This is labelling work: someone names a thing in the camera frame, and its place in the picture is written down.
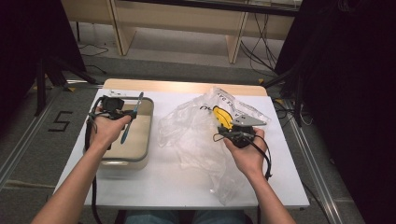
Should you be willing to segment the beige bin with grey rim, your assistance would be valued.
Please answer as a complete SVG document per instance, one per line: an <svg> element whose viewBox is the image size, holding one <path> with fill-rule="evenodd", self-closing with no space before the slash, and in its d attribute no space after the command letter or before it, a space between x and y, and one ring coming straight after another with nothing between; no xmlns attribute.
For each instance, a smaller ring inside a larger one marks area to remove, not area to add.
<svg viewBox="0 0 396 224"><path fill-rule="evenodd" d="M123 110L133 110L137 103L137 97L112 97L121 98L124 101ZM143 169L149 159L149 136L153 118L154 103L148 97L143 97L137 111L137 117L133 120L126 141L121 144L120 140L127 124L120 132L118 139L112 143L104 157L102 164L107 166L127 166L131 169ZM88 115L84 151L90 146L90 133L93 120Z"/></svg>

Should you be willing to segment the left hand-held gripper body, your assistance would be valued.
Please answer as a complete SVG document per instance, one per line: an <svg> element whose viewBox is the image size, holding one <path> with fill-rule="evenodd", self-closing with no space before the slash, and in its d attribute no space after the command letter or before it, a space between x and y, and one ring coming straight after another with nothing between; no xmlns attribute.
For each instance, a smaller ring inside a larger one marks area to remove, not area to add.
<svg viewBox="0 0 396 224"><path fill-rule="evenodd" d="M95 119L96 117L106 117L112 120L120 119L128 115L124 115L122 108L124 101L121 98L112 98L108 96L99 97L93 105L89 117Z"/></svg>

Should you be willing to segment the person's left hand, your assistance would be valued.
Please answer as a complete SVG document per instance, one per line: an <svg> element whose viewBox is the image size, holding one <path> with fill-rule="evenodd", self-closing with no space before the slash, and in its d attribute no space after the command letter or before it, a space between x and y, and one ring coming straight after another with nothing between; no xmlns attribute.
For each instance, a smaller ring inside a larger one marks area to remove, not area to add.
<svg viewBox="0 0 396 224"><path fill-rule="evenodd" d="M96 117L93 120L88 151L106 152L109 146L118 139L126 124L123 118L112 120L106 117Z"/></svg>

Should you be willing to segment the black metal stand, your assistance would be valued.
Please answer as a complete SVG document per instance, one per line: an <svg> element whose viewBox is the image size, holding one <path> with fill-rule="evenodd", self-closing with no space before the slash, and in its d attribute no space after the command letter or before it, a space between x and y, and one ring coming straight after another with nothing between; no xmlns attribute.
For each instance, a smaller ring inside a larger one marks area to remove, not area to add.
<svg viewBox="0 0 396 224"><path fill-rule="evenodd" d="M280 95L284 98L294 99L293 116L299 127L302 126L301 109L303 102L303 78L300 68L291 68L285 73L275 77L269 81L262 81L260 85L265 89L273 87L283 82L283 87L280 90Z"/></svg>
<svg viewBox="0 0 396 224"><path fill-rule="evenodd" d="M59 57L49 56L40 58L36 64L35 83L37 90L37 107L35 115L38 116L47 105L46 97L46 77L49 78L51 84L55 87L65 87L66 78L63 71L71 72L77 77L82 78L90 84L100 85L100 82L89 76L87 72L82 71L76 66L62 60Z"/></svg>

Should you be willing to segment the person's legs in jeans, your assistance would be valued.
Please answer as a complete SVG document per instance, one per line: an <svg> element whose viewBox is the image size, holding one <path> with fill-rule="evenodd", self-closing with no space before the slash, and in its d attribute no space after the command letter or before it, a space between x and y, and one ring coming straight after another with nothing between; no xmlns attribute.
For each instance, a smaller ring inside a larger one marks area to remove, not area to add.
<svg viewBox="0 0 396 224"><path fill-rule="evenodd" d="M176 210L128 211L124 224L181 224ZM191 224L246 224L243 210L197 210Z"/></svg>

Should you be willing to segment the white table cover sheet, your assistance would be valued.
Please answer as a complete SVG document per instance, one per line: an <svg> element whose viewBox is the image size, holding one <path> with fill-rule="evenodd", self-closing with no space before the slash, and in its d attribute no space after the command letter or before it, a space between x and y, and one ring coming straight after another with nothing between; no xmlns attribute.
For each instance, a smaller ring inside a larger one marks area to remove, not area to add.
<svg viewBox="0 0 396 224"><path fill-rule="evenodd" d="M158 122L165 114L197 95L195 93L147 91L154 102L148 141L148 164L135 170L126 166L102 165L97 173L96 205L116 209L244 209L257 206L254 190L242 179L242 188L225 205L210 191L211 179L196 168L183 169L176 152L158 145ZM272 100L268 96L238 95L238 100L257 108L272 119L265 141L272 155L269 183L289 209L309 205Z"/></svg>

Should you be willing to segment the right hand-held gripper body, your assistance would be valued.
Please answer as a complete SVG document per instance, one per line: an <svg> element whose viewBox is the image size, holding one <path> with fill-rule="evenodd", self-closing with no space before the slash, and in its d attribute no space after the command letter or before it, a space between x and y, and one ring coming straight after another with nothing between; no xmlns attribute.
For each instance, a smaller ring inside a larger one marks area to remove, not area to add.
<svg viewBox="0 0 396 224"><path fill-rule="evenodd" d="M227 128L233 128L232 138L228 138L233 142L236 147L242 148L248 146L254 141L255 132L253 130L254 126L264 126L265 121L253 118L249 115L241 115L234 119L231 119L226 125L221 124Z"/></svg>

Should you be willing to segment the light wooden desk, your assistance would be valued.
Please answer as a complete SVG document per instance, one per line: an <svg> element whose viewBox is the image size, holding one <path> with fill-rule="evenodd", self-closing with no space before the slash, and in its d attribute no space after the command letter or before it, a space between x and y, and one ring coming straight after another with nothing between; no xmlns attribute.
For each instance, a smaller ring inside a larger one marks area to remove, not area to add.
<svg viewBox="0 0 396 224"><path fill-rule="evenodd" d="M235 63L244 36L258 37L255 20L263 19L266 36L284 40L292 17L267 12L236 12L165 4L136 3L122 0L61 0L70 21L107 24L113 27L119 54L124 56L138 28L187 31L224 35L229 62Z"/></svg>

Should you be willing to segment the person's right hand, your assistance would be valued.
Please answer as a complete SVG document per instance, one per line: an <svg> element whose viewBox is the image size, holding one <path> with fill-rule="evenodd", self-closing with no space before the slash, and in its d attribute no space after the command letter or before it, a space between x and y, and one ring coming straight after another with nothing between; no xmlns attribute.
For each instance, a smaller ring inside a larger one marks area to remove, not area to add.
<svg viewBox="0 0 396 224"><path fill-rule="evenodd" d="M225 146L230 150L237 168L248 178L264 177L262 167L265 153L267 149L263 139L264 130L254 128L255 138L253 145L239 148L236 147L231 140L225 138L223 140Z"/></svg>

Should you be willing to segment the black curtain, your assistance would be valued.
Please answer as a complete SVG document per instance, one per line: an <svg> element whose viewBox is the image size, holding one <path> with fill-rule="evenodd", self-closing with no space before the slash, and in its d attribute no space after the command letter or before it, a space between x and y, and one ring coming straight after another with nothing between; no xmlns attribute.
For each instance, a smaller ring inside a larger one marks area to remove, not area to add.
<svg viewBox="0 0 396 224"><path fill-rule="evenodd" d="M0 134L47 57L85 69L62 1L0 0Z"/></svg>
<svg viewBox="0 0 396 224"><path fill-rule="evenodd" d="M279 55L366 224L396 224L396 0L303 0Z"/></svg>

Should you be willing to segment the clear plastic bag yellow smiley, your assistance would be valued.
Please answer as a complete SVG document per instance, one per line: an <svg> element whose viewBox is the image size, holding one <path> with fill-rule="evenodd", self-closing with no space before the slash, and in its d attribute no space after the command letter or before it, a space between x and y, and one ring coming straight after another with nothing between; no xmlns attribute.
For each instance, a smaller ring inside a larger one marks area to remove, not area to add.
<svg viewBox="0 0 396 224"><path fill-rule="evenodd" d="M226 205L244 187L246 179L236 168L218 127L241 115L270 119L218 87L179 105L159 121L158 141L177 152L183 168L198 168L213 183L210 191Z"/></svg>

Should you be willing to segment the blue toothbrush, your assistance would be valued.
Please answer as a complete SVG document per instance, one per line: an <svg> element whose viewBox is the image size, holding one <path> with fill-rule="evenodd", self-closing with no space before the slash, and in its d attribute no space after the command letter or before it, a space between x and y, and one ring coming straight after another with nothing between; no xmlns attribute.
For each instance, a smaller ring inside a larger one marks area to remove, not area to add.
<svg viewBox="0 0 396 224"><path fill-rule="evenodd" d="M139 93L139 95L138 95L137 103L136 103L136 105L134 106L134 109L133 109L133 110L138 111L138 108L139 108L139 106L141 105L143 96L144 96L144 93L141 91L141 92ZM127 136L128 136L128 132L129 132L130 127L131 127L131 124L132 124L132 122L127 123L127 126L126 126L126 128L125 128L125 130L124 130L124 133L122 134L122 137L121 137L121 140L120 140L120 143L121 143L121 144L123 144L123 143L126 141Z"/></svg>

